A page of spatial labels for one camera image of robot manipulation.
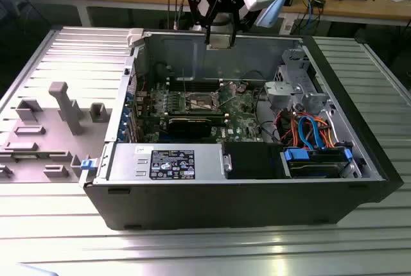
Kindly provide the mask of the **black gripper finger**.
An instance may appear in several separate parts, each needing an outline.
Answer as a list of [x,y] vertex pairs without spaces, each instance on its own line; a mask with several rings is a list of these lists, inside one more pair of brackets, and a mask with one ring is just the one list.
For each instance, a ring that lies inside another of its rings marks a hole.
[[205,15],[202,15],[198,8],[202,0],[188,0],[189,8],[193,22],[205,28],[205,43],[209,44],[211,36],[211,26],[216,16],[218,15],[220,6],[219,0],[205,0],[208,3],[208,9]]
[[[240,17],[240,11],[245,9],[246,13],[243,17]],[[229,46],[233,47],[237,32],[248,31],[254,23],[254,12],[248,10],[243,0],[231,1],[231,25],[232,32],[230,36]]]

